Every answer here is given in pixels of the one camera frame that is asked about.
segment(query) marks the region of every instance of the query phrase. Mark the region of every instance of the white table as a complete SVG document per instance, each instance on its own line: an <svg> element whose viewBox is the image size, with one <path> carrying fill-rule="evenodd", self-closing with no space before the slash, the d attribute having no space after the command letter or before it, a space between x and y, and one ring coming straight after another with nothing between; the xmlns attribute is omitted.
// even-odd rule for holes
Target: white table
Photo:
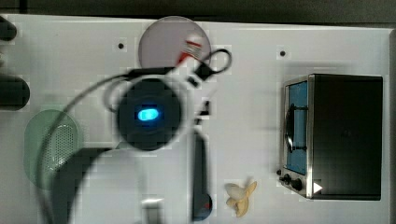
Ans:
<svg viewBox="0 0 396 224"><path fill-rule="evenodd" d="M137 68L137 45L154 21L8 15L19 34L0 42L3 71L31 87L29 105L0 112L0 223L40 223L34 186L23 171L23 133L44 104L66 104L88 85ZM389 223L389 32L387 29L199 22L212 49L227 47L232 69L218 77L210 137L210 186L215 210L205 223ZM123 41L126 49L117 49ZM279 57L285 50L286 57ZM276 181L279 167L280 87L313 72L382 75L385 80L382 199L308 202ZM103 89L72 115L87 147L115 147L119 138L103 107ZM258 181L242 218L225 204L226 183Z"/></svg>

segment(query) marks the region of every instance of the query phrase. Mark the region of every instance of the black object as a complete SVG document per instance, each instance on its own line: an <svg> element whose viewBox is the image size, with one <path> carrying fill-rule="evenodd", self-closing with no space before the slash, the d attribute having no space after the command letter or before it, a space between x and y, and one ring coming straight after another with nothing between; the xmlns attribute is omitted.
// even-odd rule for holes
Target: black object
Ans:
<svg viewBox="0 0 396 224"><path fill-rule="evenodd" d="M307 110L307 107L298 107L292 104L288 110L286 115L286 131L285 131L285 141L288 146L288 150L290 153L295 149L306 149L306 147L294 147L294 111L295 110Z"/></svg>
<svg viewBox="0 0 396 224"><path fill-rule="evenodd" d="M187 81L189 81L190 84L191 84L193 87L195 87L195 88L198 87L198 82L196 82L195 79L194 79L193 77L187 78Z"/></svg>
<svg viewBox="0 0 396 224"><path fill-rule="evenodd" d="M155 108L159 117L140 120L139 111ZM158 78L136 83L120 100L117 126L122 138L142 150L156 150L176 134L182 116L181 102L176 93Z"/></svg>
<svg viewBox="0 0 396 224"><path fill-rule="evenodd" d="M280 181L283 181L285 185L289 185L291 181L290 175L285 174L283 177L279 178Z"/></svg>
<svg viewBox="0 0 396 224"><path fill-rule="evenodd" d="M295 110L295 106L291 105L288 110L288 114L286 115L285 141L288 146L289 152L292 152L292 148L293 148L294 110Z"/></svg>
<svg viewBox="0 0 396 224"><path fill-rule="evenodd" d="M0 40L10 41L17 36L17 27L0 16Z"/></svg>
<svg viewBox="0 0 396 224"><path fill-rule="evenodd" d="M110 148L82 148L58 170L53 179L50 195L54 223L68 223L72 204L84 175L93 162L109 150Z"/></svg>
<svg viewBox="0 0 396 224"><path fill-rule="evenodd" d="M200 116L208 116L210 115L210 102L206 101L204 104L204 108L200 113Z"/></svg>
<svg viewBox="0 0 396 224"><path fill-rule="evenodd" d="M0 109L19 110L26 106L30 89L20 77L0 75Z"/></svg>
<svg viewBox="0 0 396 224"><path fill-rule="evenodd" d="M313 199L380 200L382 107L382 77L315 76Z"/></svg>
<svg viewBox="0 0 396 224"><path fill-rule="evenodd" d="M228 68L230 68L230 65L233 61L233 57L230 53L230 51L228 51L227 49L217 49L213 52L211 52L210 54L208 54L206 57L204 57L201 62L205 62L206 60L208 60L210 57L212 57L213 55L217 54L217 53L226 53L228 56L228 61L227 64L220 69L219 71L215 71L212 68L210 68L206 63L201 63L200 66L194 71L194 73L202 80L202 81L206 81L209 77L218 74L218 73L222 73L225 70L227 70Z"/></svg>
<svg viewBox="0 0 396 224"><path fill-rule="evenodd" d="M192 221L202 221L212 211L212 199L207 192L206 146L204 138L195 132Z"/></svg>
<svg viewBox="0 0 396 224"><path fill-rule="evenodd" d="M295 180L291 180L290 182L291 186L296 189L296 190L302 190L303 189L303 183L301 182L300 178L297 178Z"/></svg>

